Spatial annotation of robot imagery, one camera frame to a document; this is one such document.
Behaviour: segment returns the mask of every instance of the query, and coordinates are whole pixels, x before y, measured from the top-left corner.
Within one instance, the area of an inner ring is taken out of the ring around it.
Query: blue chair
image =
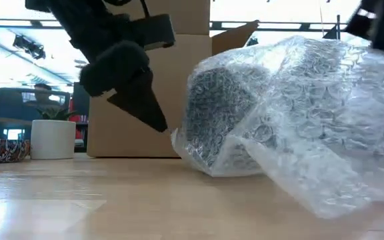
[[[64,102],[60,104],[61,109],[69,107],[71,95],[60,91],[46,91],[22,88],[0,88],[0,138],[5,138],[4,129],[24,129],[24,139],[31,137],[31,122],[41,119],[37,108],[46,108],[47,105],[40,105],[39,102],[28,102],[24,99],[23,93],[49,94],[60,96]]]

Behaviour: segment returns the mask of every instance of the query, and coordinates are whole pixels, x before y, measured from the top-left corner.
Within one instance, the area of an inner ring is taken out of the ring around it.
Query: white flower pot
[[[69,159],[75,150],[75,123],[34,120],[31,132],[32,159]]]

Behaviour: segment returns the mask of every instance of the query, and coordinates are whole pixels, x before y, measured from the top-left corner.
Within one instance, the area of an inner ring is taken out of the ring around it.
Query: bubble wrap bag
[[[383,195],[384,54],[292,37],[210,57],[171,138],[210,176],[264,173],[318,217],[350,213]]]

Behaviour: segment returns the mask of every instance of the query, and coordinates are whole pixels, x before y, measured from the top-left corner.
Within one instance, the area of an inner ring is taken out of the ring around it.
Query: ceiling
[[[326,2],[327,0],[300,0],[300,3],[297,0],[216,0],[212,2],[211,20],[259,19],[266,22],[334,23],[337,14],[340,14],[341,22],[344,23],[360,0]],[[67,86],[78,81],[78,62],[87,60],[79,50],[71,46],[68,34],[52,14],[31,11],[24,6],[25,0],[0,0],[0,85],[18,87],[44,82],[55,86],[55,89],[66,90]],[[30,20],[41,21],[47,29],[31,28]],[[270,44],[294,34],[320,38],[318,33],[266,32],[257,35],[266,39],[266,42],[262,41],[263,44]],[[34,60],[26,52],[13,47],[16,35],[23,35],[43,45],[47,57]],[[346,33],[343,36],[343,40],[354,40]]]

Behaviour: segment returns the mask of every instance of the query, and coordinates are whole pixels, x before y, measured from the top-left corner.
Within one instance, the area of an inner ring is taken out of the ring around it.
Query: wooden table
[[[0,164],[0,239],[384,240],[384,204],[321,220],[265,177],[77,155]]]

